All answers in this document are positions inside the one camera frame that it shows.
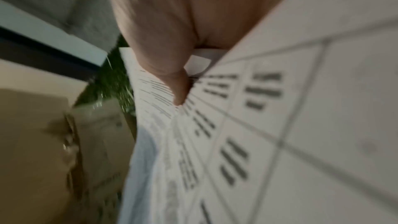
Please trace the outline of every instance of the finger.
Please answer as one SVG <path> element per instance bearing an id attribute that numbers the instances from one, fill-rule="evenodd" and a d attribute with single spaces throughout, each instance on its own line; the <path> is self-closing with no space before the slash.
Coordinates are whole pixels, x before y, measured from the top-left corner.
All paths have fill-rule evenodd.
<path id="1" fill-rule="evenodd" d="M 174 105 L 182 105 L 191 88 L 191 82 L 185 69 L 169 75 L 157 75 L 174 94 Z"/>

